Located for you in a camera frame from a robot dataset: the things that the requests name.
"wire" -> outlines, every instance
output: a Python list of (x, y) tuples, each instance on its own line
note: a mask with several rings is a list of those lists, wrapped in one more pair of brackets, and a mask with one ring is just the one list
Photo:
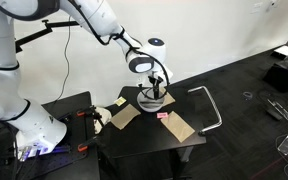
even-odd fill
[(66, 42), (66, 45), (65, 45), (65, 49), (64, 49), (64, 57), (65, 57), (65, 60), (67, 62), (67, 74), (65, 76), (65, 79), (64, 79), (64, 82), (63, 82), (63, 85), (62, 85), (62, 91), (61, 91), (61, 94), (59, 95), (59, 97), (54, 101), (53, 103), (53, 106), (57, 103), (57, 101), (62, 97), (63, 93), (64, 93), (64, 89), (65, 89), (65, 84), (66, 84), (66, 81), (67, 81), (67, 78), (68, 76), (70, 75), (70, 61), (68, 60), (67, 58), (67, 47), (68, 47), (68, 44), (70, 43), (70, 40), (71, 40), (71, 24), (69, 23), (69, 26), (68, 26), (68, 38), (67, 38), (67, 42)]
[(24, 164), (23, 162), (20, 163), (20, 166), (17, 168), (16, 174), (18, 174), (21, 171), (23, 164)]
[(16, 135), (14, 134), (14, 131), (12, 127), (7, 124), (6, 122), (0, 121), (2, 125), (4, 125), (9, 132), (11, 133), (12, 140), (14, 141), (14, 146), (15, 146), (15, 160), (14, 160), (14, 166), (13, 166), (13, 172), (12, 172), (12, 180), (16, 180), (16, 174), (17, 174), (17, 161), (18, 161), (18, 146), (17, 146), (17, 140), (16, 140)]
[(39, 149), (36, 151), (35, 158), (34, 158), (34, 161), (33, 161), (32, 165), (31, 165), (31, 167), (25, 172), (25, 174), (22, 176), (21, 180), (25, 179), (27, 174), (33, 169), (33, 167), (35, 166), (36, 161), (37, 161), (37, 159), (38, 159), (38, 157), (40, 155), (40, 152), (41, 152), (41, 150), (39, 150)]
[[(163, 98), (164, 96), (166, 96), (166, 94), (168, 93), (168, 92), (167, 92), (167, 87), (168, 87), (168, 85), (170, 85), (169, 77), (168, 77), (168, 74), (167, 74), (167, 71), (166, 71), (165, 67), (164, 67), (163, 64), (162, 64), (160, 61), (158, 61), (155, 57), (153, 57), (153, 56), (151, 56), (151, 55), (149, 55), (149, 54), (147, 54), (147, 53), (144, 53), (144, 52), (141, 52), (141, 51), (137, 51), (136, 49), (133, 49), (132, 51), (133, 51), (134, 53), (136, 53), (136, 54), (146, 55), (146, 56), (152, 58), (152, 59), (154, 60), (154, 62), (156, 62), (156, 63), (157, 63), (158, 65), (160, 65), (160, 67), (162, 68), (163, 73), (164, 73), (165, 78), (166, 78), (166, 87), (165, 87), (165, 92), (164, 92), (164, 94), (163, 94), (162, 96), (160, 96), (159, 98), (157, 98), (157, 99), (162, 99), (162, 98)], [(156, 100), (155, 98), (149, 97), (148, 95), (146, 95), (146, 94), (143, 92), (143, 87), (142, 87), (141, 84), (139, 85), (139, 87), (140, 87), (141, 93), (144, 95), (144, 97), (146, 97), (147, 99)]]
[(147, 91), (145, 92), (145, 95), (147, 96), (147, 93), (153, 88), (148, 88)]
[(110, 35), (109, 39), (107, 42), (104, 42), (101, 39), (101, 36), (97, 34), (97, 32), (95, 31), (95, 29), (93, 28), (93, 26), (91, 25), (91, 23), (89, 22), (89, 20), (86, 18), (85, 14), (83, 13), (83, 11), (81, 10), (82, 6), (78, 5), (76, 3), (75, 0), (69, 0), (69, 2), (75, 7), (75, 9), (80, 13), (80, 15), (83, 17), (84, 21), (86, 22), (86, 24), (88, 25), (88, 27), (90, 28), (90, 30), (92, 31), (93, 35), (95, 36), (95, 38), (97, 39), (98, 42), (100, 42), (102, 45), (107, 46), (108, 44), (110, 44), (110, 41), (112, 38), (118, 36), (118, 34), (112, 34)]
[(286, 172), (286, 168), (288, 167), (288, 160), (285, 158), (285, 156), (278, 150), (278, 145), (277, 145), (277, 141), (278, 139), (282, 138), (282, 137), (286, 137), (288, 134), (284, 134), (284, 135), (281, 135), (281, 136), (278, 136), (276, 139), (275, 139), (275, 147), (277, 149), (277, 152), (279, 153), (279, 155), (287, 162), (287, 164), (284, 166), (284, 173), (285, 175), (287, 176), (288, 178), (288, 173)]

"black floor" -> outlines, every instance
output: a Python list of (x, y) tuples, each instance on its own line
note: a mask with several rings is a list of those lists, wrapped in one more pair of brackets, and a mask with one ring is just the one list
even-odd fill
[[(262, 81), (267, 70), (278, 59), (272, 51), (221, 67), (184, 80), (176, 86), (188, 89), (206, 86), (214, 96), (223, 117), (220, 128), (208, 132), (207, 143), (196, 146), (185, 169), (193, 179), (287, 179), (287, 164), (276, 150), (276, 138), (288, 134), (286, 120), (275, 121), (263, 108), (261, 96), (273, 95), (288, 110), (288, 93), (278, 93)], [(253, 93), (245, 100), (242, 93)], [(209, 122), (215, 120), (210, 116)], [(171, 176), (168, 152), (119, 159), (119, 173), (123, 180), (157, 180)], [(102, 179), (110, 179), (102, 172)]]

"metal handle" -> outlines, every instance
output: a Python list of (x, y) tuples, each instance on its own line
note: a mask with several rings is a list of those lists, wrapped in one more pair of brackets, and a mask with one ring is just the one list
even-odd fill
[(218, 122), (217, 122), (216, 124), (213, 124), (213, 125), (211, 125), (211, 126), (209, 126), (209, 127), (206, 127), (206, 128), (202, 129), (202, 130), (199, 132), (200, 134), (205, 134), (205, 131), (208, 131), (208, 130), (211, 130), (211, 129), (214, 129), (214, 128), (217, 128), (217, 127), (221, 126), (221, 125), (222, 125), (222, 117), (221, 117), (220, 112), (219, 112), (218, 109), (217, 109), (217, 106), (216, 106), (216, 104), (215, 104), (215, 102), (214, 102), (214, 99), (213, 99), (211, 93), (208, 91), (208, 89), (207, 89), (205, 86), (193, 88), (193, 89), (188, 90), (187, 92), (188, 92), (188, 93), (192, 93), (192, 92), (197, 91), (197, 90), (200, 90), (200, 89), (204, 89), (204, 90), (206, 91), (209, 99), (211, 100), (211, 103), (212, 103), (212, 105), (213, 105), (213, 108), (214, 108), (214, 110), (215, 110), (215, 112), (216, 112), (216, 115), (217, 115), (217, 118), (218, 118)]

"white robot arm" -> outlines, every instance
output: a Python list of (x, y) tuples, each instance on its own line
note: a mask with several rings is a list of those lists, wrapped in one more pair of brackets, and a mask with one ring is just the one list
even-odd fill
[[(31, 149), (29, 156), (34, 156), (37, 149), (41, 150), (41, 154), (52, 152), (65, 136), (66, 126), (35, 101), (19, 97), (20, 71), (15, 58), (12, 18), (32, 21), (60, 9), (71, 15), (102, 45), (108, 45), (111, 39), (115, 40), (121, 46), (132, 72), (148, 73), (159, 81), (168, 81), (172, 75), (163, 66), (163, 41), (153, 38), (142, 45), (133, 39), (117, 23), (115, 14), (105, 0), (0, 0), (0, 120), (19, 129), (16, 135), (19, 156), (28, 147)], [(102, 40), (104, 36), (109, 37), (107, 42)]]
[[(161, 70), (151, 57), (136, 53), (136, 51), (152, 55), (163, 63), (165, 58), (163, 41), (151, 39), (142, 46), (117, 23), (114, 12), (105, 0), (0, 0), (0, 11), (12, 18), (24, 21), (44, 18), (59, 9), (71, 15), (102, 45), (108, 45), (111, 39), (115, 40), (121, 46), (132, 72)], [(101, 39), (104, 36), (109, 36), (108, 42)]]

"black cable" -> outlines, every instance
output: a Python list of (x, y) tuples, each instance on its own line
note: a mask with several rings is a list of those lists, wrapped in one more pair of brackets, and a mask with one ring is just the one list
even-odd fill
[(91, 25), (91, 23), (88, 21), (88, 19), (86, 18), (85, 14), (83, 13), (83, 11), (81, 10), (81, 5), (78, 5), (75, 0), (69, 0), (69, 2), (75, 7), (75, 9), (80, 13), (80, 15), (83, 17), (84, 21), (86, 22), (86, 24), (88, 25), (88, 27), (90, 28), (90, 30), (92, 31), (93, 35), (95, 36), (95, 38), (97, 39), (98, 42), (100, 42), (102, 45), (107, 46), (111, 39), (118, 36), (118, 34), (112, 34), (110, 35), (109, 39), (107, 42), (104, 42), (101, 39), (101, 36), (97, 34), (97, 32), (95, 31), (95, 29), (93, 28), (93, 26)]
[(70, 75), (70, 62), (67, 58), (67, 47), (68, 47), (68, 44), (71, 40), (71, 25), (68, 26), (68, 38), (67, 38), (67, 42), (66, 42), (66, 45), (65, 45), (65, 49), (64, 49), (64, 56), (65, 56), (65, 59), (66, 59), (66, 62), (67, 62), (67, 74), (66, 74), (66, 77), (64, 79), (64, 82), (63, 82), (63, 86), (62, 86), (62, 91), (61, 91), (61, 94), (60, 96), (54, 101), (54, 104), (53, 106), (56, 104), (56, 102), (62, 97), (63, 93), (64, 93), (64, 89), (65, 89), (65, 84), (66, 84), (66, 81), (67, 81), (67, 78), (68, 76)]
[(147, 93), (153, 88), (148, 88), (147, 91), (145, 92), (145, 95), (147, 96)]
[(24, 164), (23, 162), (20, 163), (20, 166), (17, 168), (16, 175), (21, 171), (23, 164)]
[[(112, 35), (109, 36), (108, 41), (107, 41), (107, 42), (104, 42), (104, 41), (101, 39), (101, 36), (97, 34), (97, 32), (95, 31), (95, 29), (93, 28), (93, 26), (90, 24), (90, 22), (88, 21), (88, 19), (85, 17), (85, 14), (84, 14), (83, 11), (81, 10), (81, 7), (82, 7), (82, 6), (81, 6), (81, 5), (78, 5), (75, 0), (69, 0), (69, 2), (70, 2), (70, 3), (75, 7), (75, 9), (80, 13), (80, 15), (83, 17), (84, 21), (86, 22), (86, 24), (88, 25), (88, 27), (89, 27), (90, 30), (92, 31), (92, 33), (93, 33), (93, 35), (95, 36), (95, 38), (96, 38), (96, 39), (98, 40), (98, 42), (100, 42), (102, 45), (107, 46), (107, 45), (110, 43), (110, 41), (111, 41), (112, 38), (115, 38), (115, 37), (121, 38), (121, 37), (120, 37), (120, 34), (112, 34)], [(130, 52), (130, 51), (133, 51), (133, 52), (136, 53), (136, 54), (144, 54), (144, 55), (152, 58), (152, 59), (154, 60), (154, 62), (156, 62), (157, 64), (159, 64), (159, 65), (161, 66), (161, 68), (162, 68), (162, 70), (163, 70), (163, 72), (164, 72), (164, 74), (165, 74), (165, 77), (166, 77), (166, 83), (167, 83), (167, 84), (166, 84), (166, 87), (168, 87), (168, 85), (170, 84), (170, 83), (169, 83), (169, 78), (168, 78), (168, 75), (167, 75), (167, 71), (165, 70), (165, 68), (164, 68), (164, 66), (162, 65), (162, 63), (159, 62), (156, 58), (154, 58), (154, 57), (151, 56), (151, 55), (148, 55), (148, 54), (146, 54), (146, 53), (144, 53), (144, 52), (137, 51), (137, 50), (136, 50), (137, 48), (133, 47), (133, 46), (132, 46), (128, 41), (126, 41), (124, 38), (121, 38), (121, 39), (124, 40), (124, 42), (129, 45), (129, 47), (130, 47), (129, 52)], [(163, 98), (163, 97), (167, 94), (167, 88), (165, 88), (165, 89), (166, 89), (166, 91), (164, 92), (164, 94), (163, 94), (161, 97), (157, 98), (157, 99), (161, 99), (161, 98)], [(144, 92), (143, 92), (143, 87), (142, 87), (141, 85), (140, 85), (140, 90), (141, 90), (141, 93), (144, 95), (144, 97), (146, 97), (146, 98), (148, 98), (148, 99), (151, 99), (151, 100), (156, 100), (155, 98), (151, 98), (151, 97), (145, 95)]]
[[(149, 54), (146, 54), (146, 53), (141, 52), (141, 51), (137, 51), (136, 49), (133, 49), (133, 52), (136, 53), (136, 54), (139, 54), (139, 55), (146, 55), (146, 56), (152, 58), (152, 59), (154, 60), (154, 62), (156, 62), (156, 63), (157, 63), (158, 65), (160, 65), (160, 67), (162, 68), (163, 73), (164, 73), (165, 78), (166, 78), (166, 87), (165, 87), (165, 92), (164, 92), (164, 94), (162, 94), (162, 96), (160, 96), (160, 97), (157, 98), (157, 99), (162, 99), (164, 96), (166, 96), (166, 94), (167, 94), (167, 87), (170, 85), (170, 81), (169, 81), (168, 74), (167, 74), (167, 71), (166, 71), (165, 67), (163, 66), (163, 64), (162, 64), (160, 61), (158, 61), (155, 57), (153, 57), (153, 56), (151, 56), (151, 55), (149, 55)], [(149, 97), (147, 94), (145, 94), (145, 93), (143, 92), (142, 84), (140, 84), (139, 87), (140, 87), (141, 93), (144, 95), (144, 97), (146, 97), (147, 99), (151, 99), (151, 100), (157, 100), (157, 99), (155, 99), (155, 98)]]
[(33, 167), (35, 166), (36, 161), (37, 161), (37, 159), (38, 159), (38, 157), (39, 157), (39, 155), (40, 155), (40, 152), (41, 152), (41, 150), (39, 150), (39, 149), (36, 151), (36, 154), (35, 154), (34, 161), (33, 161), (32, 165), (31, 165), (30, 168), (23, 174), (23, 176), (22, 176), (22, 178), (21, 178), (20, 180), (25, 179), (25, 177), (27, 176), (27, 174), (33, 169)]
[(14, 141), (14, 146), (15, 146), (15, 159), (14, 159), (14, 166), (13, 166), (13, 172), (12, 172), (12, 180), (16, 180), (16, 174), (17, 174), (17, 161), (18, 161), (18, 146), (17, 146), (17, 140), (16, 140), (16, 135), (12, 129), (12, 127), (6, 123), (6, 122), (2, 122), (0, 121), (0, 123), (2, 125), (4, 125), (9, 132), (11, 133), (12, 136), (12, 140)]

